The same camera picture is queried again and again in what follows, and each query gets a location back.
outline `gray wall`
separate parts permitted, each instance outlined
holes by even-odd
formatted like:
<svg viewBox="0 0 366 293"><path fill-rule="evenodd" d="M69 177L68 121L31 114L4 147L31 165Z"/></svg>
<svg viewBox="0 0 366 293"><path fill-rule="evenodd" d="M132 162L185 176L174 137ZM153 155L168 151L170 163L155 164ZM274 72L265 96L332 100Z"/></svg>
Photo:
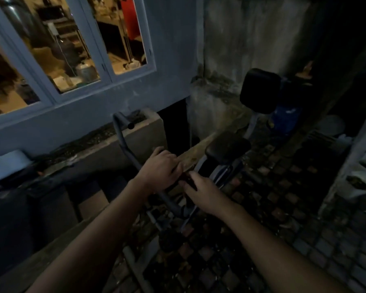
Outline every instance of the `gray wall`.
<svg viewBox="0 0 366 293"><path fill-rule="evenodd" d="M205 77L240 93L251 68L287 73L315 10L310 0L205 0Z"/></svg>
<svg viewBox="0 0 366 293"><path fill-rule="evenodd" d="M189 96L195 76L195 0L144 0L157 71L0 128L0 155L48 153L110 122L116 111L159 111Z"/></svg>

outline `hand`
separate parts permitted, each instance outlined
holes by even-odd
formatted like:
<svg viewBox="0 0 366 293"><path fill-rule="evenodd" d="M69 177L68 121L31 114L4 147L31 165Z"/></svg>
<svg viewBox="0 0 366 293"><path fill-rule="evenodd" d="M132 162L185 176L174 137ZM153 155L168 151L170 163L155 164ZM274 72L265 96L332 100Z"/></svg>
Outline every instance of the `hand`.
<svg viewBox="0 0 366 293"><path fill-rule="evenodd" d="M183 164L176 155L163 151L163 147L157 147L134 180L143 183L151 193L155 193L171 186L182 172Z"/></svg>
<svg viewBox="0 0 366 293"><path fill-rule="evenodd" d="M202 211L220 218L233 202L209 178L202 177L197 172L190 172L190 176L198 191L185 181L179 181L179 185Z"/></svg>

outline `forearm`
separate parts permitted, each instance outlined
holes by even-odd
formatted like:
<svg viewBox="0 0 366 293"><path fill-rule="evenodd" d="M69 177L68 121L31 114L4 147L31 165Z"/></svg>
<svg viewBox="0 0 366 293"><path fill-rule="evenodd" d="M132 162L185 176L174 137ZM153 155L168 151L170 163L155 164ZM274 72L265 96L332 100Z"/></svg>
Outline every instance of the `forearm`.
<svg viewBox="0 0 366 293"><path fill-rule="evenodd" d="M140 181L131 180L39 276L29 292L101 290L148 191Z"/></svg>
<svg viewBox="0 0 366 293"><path fill-rule="evenodd" d="M230 202L220 215L276 293L348 292L324 271L276 238L243 207Z"/></svg>

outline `person's left hand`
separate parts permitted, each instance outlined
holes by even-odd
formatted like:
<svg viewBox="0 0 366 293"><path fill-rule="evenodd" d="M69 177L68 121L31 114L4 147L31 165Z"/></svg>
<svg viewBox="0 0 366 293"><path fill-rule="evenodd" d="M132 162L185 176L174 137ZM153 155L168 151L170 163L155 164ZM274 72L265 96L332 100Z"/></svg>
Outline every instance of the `person's left hand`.
<svg viewBox="0 0 366 293"><path fill-rule="evenodd" d="M134 179L144 183L151 192L159 192L176 182L182 172L183 164L176 155L157 147Z"/></svg>

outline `white window frame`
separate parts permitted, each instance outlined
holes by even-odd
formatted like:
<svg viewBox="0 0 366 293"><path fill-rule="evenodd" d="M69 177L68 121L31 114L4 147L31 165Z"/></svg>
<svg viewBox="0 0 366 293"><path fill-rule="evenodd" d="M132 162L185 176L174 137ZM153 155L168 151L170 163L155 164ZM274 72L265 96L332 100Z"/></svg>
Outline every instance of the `white window frame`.
<svg viewBox="0 0 366 293"><path fill-rule="evenodd" d="M59 93L0 8L1 51L8 57L12 66L27 80L40 99L40 102L25 108L0 114L0 125L10 121L18 122L25 115L29 116L36 111L67 101L82 99L156 71L144 0L134 0L134 2L147 63L119 75L116 75L112 69L98 24L87 0L66 0L66 2L95 63L100 80L65 93Z"/></svg>

